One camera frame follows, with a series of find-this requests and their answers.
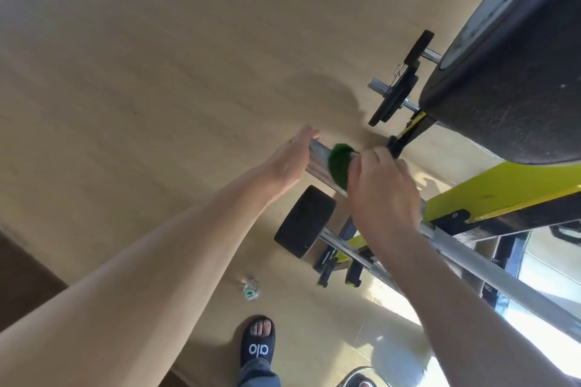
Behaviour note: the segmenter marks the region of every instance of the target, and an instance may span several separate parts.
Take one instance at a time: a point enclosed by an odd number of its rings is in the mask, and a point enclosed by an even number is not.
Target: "weight bench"
[[[530,230],[551,226],[560,238],[579,243],[581,0],[483,0],[443,56],[428,48],[432,38],[430,31],[421,35],[393,83],[369,83],[383,97],[369,125],[406,107],[411,119],[388,141],[394,157],[441,125],[505,162],[426,201],[421,232],[442,255],[487,283],[487,291],[501,292],[581,342],[579,319],[516,278]],[[421,59],[436,69],[414,105],[407,97]],[[330,176],[329,154],[311,141],[307,170],[345,194]],[[276,242],[302,258],[317,239],[325,241],[315,266],[322,287],[333,271],[348,266],[347,284],[358,287],[367,269],[398,291],[352,222],[338,236],[325,228],[334,208],[332,197],[310,186]],[[465,244],[497,237],[494,262]]]

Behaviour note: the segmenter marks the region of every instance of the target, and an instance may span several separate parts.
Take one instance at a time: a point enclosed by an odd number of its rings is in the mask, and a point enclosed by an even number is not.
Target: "hand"
[[[421,199],[407,165],[377,147],[353,157],[347,194],[353,222],[373,250],[418,231]]]
[[[286,193],[295,185],[309,164],[309,143],[311,138],[317,139],[319,131],[309,125],[304,125],[290,140],[282,144],[263,163],[260,168],[264,169],[267,176],[275,184],[276,191],[273,200]]]

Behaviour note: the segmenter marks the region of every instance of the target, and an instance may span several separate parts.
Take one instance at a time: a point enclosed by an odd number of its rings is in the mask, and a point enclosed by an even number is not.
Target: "black slide sandal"
[[[269,320],[270,321],[270,335],[267,337],[254,337],[251,334],[252,326],[256,324],[257,321]],[[274,323],[268,317],[261,315],[259,317],[253,318],[252,321],[244,329],[242,335],[242,346],[240,348],[240,367],[254,358],[264,358],[268,363],[272,363],[272,356],[274,355],[274,343],[276,339],[276,333],[274,328]]]

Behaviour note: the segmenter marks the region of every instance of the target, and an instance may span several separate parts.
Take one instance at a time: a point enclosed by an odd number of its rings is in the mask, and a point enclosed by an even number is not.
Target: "beige floor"
[[[409,112],[366,126],[380,102],[367,82],[389,81],[424,29],[444,52],[479,2],[0,0],[3,229],[71,283],[303,122],[329,145],[397,132]],[[425,197],[445,187],[431,174],[457,183],[495,162],[441,128],[405,156]],[[428,345],[384,308],[403,306],[396,295],[339,274],[318,289],[308,262],[272,242],[309,181],[268,209],[229,267],[178,360],[196,383],[233,385],[233,331],[257,311],[276,321],[285,385],[333,385],[369,361],[395,386],[421,377]],[[241,295],[249,276],[263,284],[253,303]]]

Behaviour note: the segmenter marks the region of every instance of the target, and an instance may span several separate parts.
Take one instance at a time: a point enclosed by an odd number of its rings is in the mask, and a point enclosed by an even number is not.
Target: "foot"
[[[260,316],[252,320],[242,336],[241,367],[254,358],[264,358],[272,363],[274,341],[274,324],[269,318]]]

